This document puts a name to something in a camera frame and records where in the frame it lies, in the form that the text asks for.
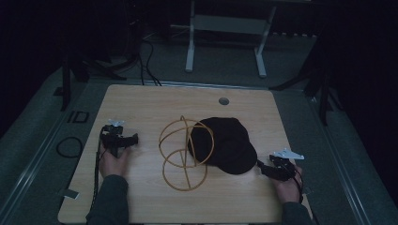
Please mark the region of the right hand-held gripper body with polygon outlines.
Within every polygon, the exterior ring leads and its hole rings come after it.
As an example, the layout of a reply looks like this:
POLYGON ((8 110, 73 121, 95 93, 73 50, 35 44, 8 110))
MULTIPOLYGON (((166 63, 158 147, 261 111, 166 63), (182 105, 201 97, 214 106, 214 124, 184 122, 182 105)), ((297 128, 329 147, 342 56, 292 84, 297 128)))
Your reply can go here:
POLYGON ((291 159, 303 160, 304 156, 284 148, 273 152, 268 158, 273 163, 269 177, 279 181, 287 181, 294 178, 296 174, 295 165, 291 162, 291 159))

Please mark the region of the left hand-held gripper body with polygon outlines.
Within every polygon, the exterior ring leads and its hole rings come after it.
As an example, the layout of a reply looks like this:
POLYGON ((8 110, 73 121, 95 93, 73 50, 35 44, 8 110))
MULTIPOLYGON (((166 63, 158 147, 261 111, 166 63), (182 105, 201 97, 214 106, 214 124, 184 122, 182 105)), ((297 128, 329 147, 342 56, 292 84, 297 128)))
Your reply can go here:
POLYGON ((114 157, 118 157, 120 148, 118 142, 122 139, 124 120, 108 120, 109 124, 104 125, 100 132, 100 140, 105 150, 108 150, 114 157))

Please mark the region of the black cap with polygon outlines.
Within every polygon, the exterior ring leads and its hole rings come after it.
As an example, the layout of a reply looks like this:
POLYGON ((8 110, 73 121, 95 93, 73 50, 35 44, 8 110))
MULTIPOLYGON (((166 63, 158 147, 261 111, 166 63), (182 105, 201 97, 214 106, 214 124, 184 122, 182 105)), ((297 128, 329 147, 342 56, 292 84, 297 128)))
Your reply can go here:
POLYGON ((236 118, 211 117, 196 123, 188 148, 198 162, 234 175, 247 173, 257 161, 248 131, 236 118))

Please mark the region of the gold wire hat stand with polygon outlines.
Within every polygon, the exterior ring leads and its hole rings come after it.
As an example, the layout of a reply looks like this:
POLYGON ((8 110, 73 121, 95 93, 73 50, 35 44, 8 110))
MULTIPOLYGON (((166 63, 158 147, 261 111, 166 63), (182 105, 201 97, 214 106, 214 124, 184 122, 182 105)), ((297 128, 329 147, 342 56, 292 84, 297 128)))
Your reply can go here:
POLYGON ((215 148, 214 133, 203 122, 181 115, 161 131, 158 149, 162 156, 161 176, 176 191, 193 191, 207 180, 207 163, 215 148), (203 157, 199 156, 199 142, 192 137, 194 129, 209 136, 210 146, 203 157))

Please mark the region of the person's right hand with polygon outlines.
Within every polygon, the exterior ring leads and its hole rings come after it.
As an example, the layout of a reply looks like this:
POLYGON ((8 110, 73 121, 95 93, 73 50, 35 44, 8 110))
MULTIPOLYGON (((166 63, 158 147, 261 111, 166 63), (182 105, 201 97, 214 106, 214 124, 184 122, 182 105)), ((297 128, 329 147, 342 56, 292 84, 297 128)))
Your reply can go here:
POLYGON ((287 181, 279 181, 272 179, 273 186, 276 189, 277 196, 280 203, 301 203, 302 202, 302 169, 299 166, 295 167, 295 176, 287 181))

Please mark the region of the person's left hand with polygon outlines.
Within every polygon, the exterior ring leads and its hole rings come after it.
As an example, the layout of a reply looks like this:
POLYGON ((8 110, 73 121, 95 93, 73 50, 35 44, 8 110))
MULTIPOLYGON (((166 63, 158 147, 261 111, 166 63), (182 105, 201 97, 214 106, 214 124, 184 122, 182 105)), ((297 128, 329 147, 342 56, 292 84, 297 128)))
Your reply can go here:
POLYGON ((100 149, 99 172, 103 178, 109 175, 124 176, 129 167, 131 149, 125 148, 120 157, 115 157, 105 148, 100 149))

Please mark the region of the wooden table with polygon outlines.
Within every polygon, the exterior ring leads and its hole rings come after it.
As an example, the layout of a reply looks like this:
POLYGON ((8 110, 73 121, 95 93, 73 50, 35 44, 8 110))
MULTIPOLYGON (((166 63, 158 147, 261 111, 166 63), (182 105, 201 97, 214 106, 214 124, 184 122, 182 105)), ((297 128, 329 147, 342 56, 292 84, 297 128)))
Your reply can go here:
POLYGON ((59 221, 66 224, 85 221, 96 181, 94 168, 100 129, 109 119, 124 120, 125 135, 139 136, 127 174, 131 222, 280 221, 282 208, 275 190, 256 168, 242 175, 230 175, 208 167, 207 180, 193 191, 176 191, 164 182, 159 136, 166 125, 181 115, 196 121, 214 116, 235 117, 248 130, 262 161, 289 145, 274 96, 269 91, 113 84, 106 91, 69 185, 79 195, 63 201, 59 221), (228 98, 230 103, 221 105, 219 98, 228 98))

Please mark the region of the black tripod stand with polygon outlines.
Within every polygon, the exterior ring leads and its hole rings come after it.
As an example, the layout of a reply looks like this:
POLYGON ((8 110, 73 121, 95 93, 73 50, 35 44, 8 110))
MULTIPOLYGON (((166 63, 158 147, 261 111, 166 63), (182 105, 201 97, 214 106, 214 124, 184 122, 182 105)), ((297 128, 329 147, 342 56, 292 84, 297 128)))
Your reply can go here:
POLYGON ((72 67, 71 62, 80 59, 82 65, 88 65, 89 67, 98 71, 101 75, 111 78, 113 80, 125 81, 126 78, 117 75, 115 72, 122 68, 126 68, 131 66, 136 60, 137 57, 128 58, 125 62, 112 65, 112 66, 103 66, 98 63, 96 60, 84 55, 74 48, 66 48, 62 55, 61 61, 61 69, 62 69, 62 85, 57 87, 54 91, 55 96, 60 96, 62 98, 62 106, 61 111, 65 111, 70 104, 71 101, 71 72, 72 67))
POLYGON ((332 75, 331 62, 326 52, 326 44, 326 36, 320 34, 316 38, 298 75, 287 82, 269 88, 269 90, 273 91, 282 91, 294 84, 307 80, 308 82, 303 89, 303 94, 307 98, 315 98, 317 94, 320 94, 318 116, 324 126, 328 124, 327 110, 329 108, 329 88, 332 75))

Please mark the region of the white metal stand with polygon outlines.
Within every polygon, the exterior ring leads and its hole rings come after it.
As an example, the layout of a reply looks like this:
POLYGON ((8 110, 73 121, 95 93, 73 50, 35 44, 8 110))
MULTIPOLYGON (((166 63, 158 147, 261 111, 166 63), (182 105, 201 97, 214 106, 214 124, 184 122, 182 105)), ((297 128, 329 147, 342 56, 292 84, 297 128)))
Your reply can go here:
POLYGON ((190 24, 189 24, 189 45, 186 56, 185 71, 193 72, 195 54, 195 32, 212 31, 243 35, 257 35, 260 42, 253 48, 258 76, 267 76, 266 65, 263 59, 263 51, 266 46, 270 28, 276 13, 276 6, 271 6, 266 11, 265 19, 238 18, 218 15, 198 14, 196 4, 199 0, 190 0, 190 24))

